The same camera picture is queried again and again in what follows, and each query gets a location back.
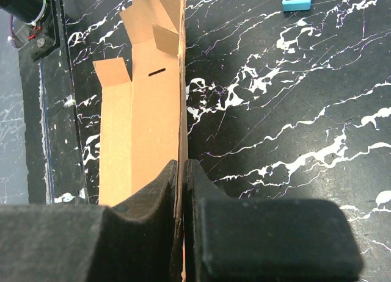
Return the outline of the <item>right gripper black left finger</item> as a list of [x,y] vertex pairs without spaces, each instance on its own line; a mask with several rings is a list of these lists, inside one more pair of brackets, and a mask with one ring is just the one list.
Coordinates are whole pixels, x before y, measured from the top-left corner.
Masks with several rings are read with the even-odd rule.
[[177,163],[114,207],[1,206],[2,281],[175,281]]

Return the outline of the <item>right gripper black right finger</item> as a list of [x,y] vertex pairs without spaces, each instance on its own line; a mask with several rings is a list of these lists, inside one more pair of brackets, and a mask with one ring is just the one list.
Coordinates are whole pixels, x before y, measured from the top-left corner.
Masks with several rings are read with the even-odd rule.
[[185,162],[187,281],[357,281],[364,267],[339,207],[319,199],[229,197]]

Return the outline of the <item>cardboard box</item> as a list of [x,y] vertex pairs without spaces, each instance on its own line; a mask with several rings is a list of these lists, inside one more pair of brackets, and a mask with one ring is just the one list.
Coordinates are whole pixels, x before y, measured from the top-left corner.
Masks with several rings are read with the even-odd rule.
[[180,281],[187,158],[185,0],[134,0],[122,58],[95,61],[101,84],[100,236],[90,281]]

